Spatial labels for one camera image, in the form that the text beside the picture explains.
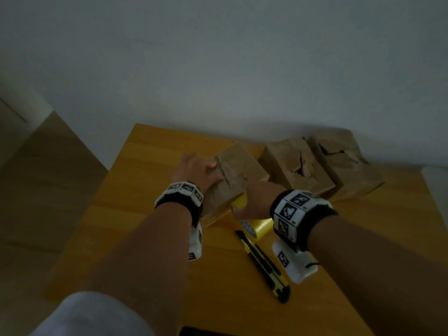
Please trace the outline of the person's right hand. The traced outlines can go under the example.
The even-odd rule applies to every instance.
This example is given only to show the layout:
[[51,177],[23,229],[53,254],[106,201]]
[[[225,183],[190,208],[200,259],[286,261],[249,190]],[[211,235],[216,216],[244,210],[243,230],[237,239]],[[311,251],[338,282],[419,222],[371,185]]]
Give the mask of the person's right hand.
[[286,188],[269,181],[254,182],[247,186],[247,198],[254,206],[255,220],[271,218],[270,208],[276,198],[286,191]]

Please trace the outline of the person's left hand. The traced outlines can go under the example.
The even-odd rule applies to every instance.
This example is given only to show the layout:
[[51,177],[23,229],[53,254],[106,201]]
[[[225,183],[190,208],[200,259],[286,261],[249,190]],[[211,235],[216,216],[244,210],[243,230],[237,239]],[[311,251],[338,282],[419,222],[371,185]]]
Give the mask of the person's left hand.
[[204,159],[197,153],[184,154],[174,169],[171,181],[173,183],[188,181],[196,185],[202,194],[205,194],[211,185],[204,184]]

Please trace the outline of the brown cardboard box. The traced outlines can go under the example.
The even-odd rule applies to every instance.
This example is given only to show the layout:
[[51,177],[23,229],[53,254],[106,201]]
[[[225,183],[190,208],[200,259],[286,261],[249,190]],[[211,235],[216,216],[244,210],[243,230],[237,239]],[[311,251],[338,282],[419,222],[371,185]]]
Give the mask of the brown cardboard box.
[[362,197],[384,184],[379,169],[364,158],[352,131],[321,129],[306,142],[335,184],[324,194],[330,201]]
[[202,228],[227,215],[233,201],[242,196],[249,184],[269,180],[269,174],[241,144],[233,144],[216,156],[217,170],[223,180],[212,185],[203,201]]
[[271,182],[286,189],[324,195],[336,187],[304,137],[268,143],[259,163],[268,172]]

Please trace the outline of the yellow tape roll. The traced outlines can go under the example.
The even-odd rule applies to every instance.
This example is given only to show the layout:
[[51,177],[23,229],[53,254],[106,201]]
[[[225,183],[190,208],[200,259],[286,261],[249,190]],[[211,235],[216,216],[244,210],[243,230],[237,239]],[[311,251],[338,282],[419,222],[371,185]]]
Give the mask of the yellow tape roll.
[[[243,194],[232,201],[231,208],[233,212],[236,212],[246,205],[247,194],[243,192]],[[255,241],[260,240],[273,229],[273,220],[271,218],[265,220],[238,220],[238,222],[243,231]]]

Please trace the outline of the person's left forearm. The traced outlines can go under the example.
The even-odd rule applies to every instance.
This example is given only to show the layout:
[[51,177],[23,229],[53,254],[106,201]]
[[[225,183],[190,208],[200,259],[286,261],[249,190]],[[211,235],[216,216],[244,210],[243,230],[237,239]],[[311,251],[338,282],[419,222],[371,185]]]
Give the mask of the person's left forearm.
[[157,336],[175,336],[186,289],[192,217],[179,203],[157,207],[78,287],[117,299]]

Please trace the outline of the person's right forearm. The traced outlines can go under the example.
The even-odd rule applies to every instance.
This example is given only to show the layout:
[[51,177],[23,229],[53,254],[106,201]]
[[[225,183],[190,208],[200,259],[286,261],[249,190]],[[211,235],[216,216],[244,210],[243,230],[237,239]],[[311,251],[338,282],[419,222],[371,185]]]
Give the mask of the person's right forearm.
[[448,269],[337,215],[308,247],[376,336],[448,336]]

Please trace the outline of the yellow black utility knife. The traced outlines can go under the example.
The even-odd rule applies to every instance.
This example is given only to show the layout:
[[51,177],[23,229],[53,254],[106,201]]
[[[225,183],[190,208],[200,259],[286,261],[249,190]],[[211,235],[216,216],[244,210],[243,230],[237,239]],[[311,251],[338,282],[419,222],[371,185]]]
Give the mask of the yellow black utility knife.
[[234,233],[242,242],[244,249],[249,255],[249,258],[261,273],[267,286],[272,291],[274,296],[280,303],[286,304],[290,299],[291,288],[281,271],[262,251],[259,245],[255,242],[252,242],[242,230],[235,230]]

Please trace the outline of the white shirt sleeve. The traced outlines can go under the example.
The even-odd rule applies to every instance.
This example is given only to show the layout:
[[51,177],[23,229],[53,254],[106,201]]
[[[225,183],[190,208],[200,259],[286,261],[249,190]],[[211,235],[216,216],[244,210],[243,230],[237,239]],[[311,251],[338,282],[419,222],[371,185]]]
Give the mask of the white shirt sleeve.
[[95,292],[68,296],[29,336],[155,336],[136,312]]

